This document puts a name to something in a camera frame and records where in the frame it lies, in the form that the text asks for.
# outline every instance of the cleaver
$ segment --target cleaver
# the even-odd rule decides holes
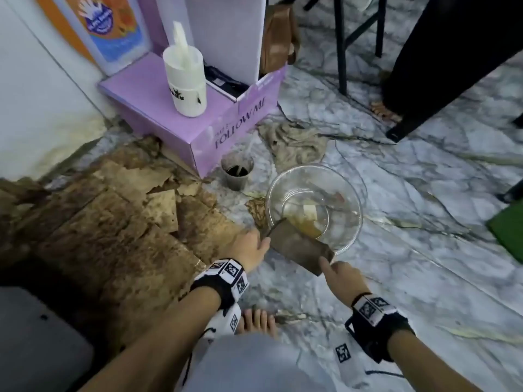
[[[286,218],[274,224],[267,236],[271,248],[317,276],[322,274],[319,258],[325,257],[329,263],[334,258],[328,244],[307,236]]]

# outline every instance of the glass bowl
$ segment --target glass bowl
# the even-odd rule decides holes
[[[280,173],[267,192],[265,212],[269,227],[286,217],[337,255],[354,243],[363,223],[352,185],[321,164],[298,165]]]

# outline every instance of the foot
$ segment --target foot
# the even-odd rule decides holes
[[[370,110],[375,113],[382,120],[388,120],[393,122],[401,122],[403,119],[402,116],[393,113],[388,108],[385,107],[383,102],[373,102],[370,103]]]
[[[268,316],[265,310],[244,311],[242,318],[239,320],[236,334],[250,333],[253,331],[268,334],[275,340],[278,340],[276,320],[274,316]]]

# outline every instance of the green object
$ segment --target green object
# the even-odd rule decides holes
[[[523,200],[510,204],[487,222],[500,244],[523,264]]]

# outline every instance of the cardboard box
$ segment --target cardboard box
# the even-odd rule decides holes
[[[286,67],[251,85],[235,103],[207,85],[207,109],[190,118],[176,111],[161,57],[149,53],[99,84],[140,136],[153,134],[200,177],[277,103]]]

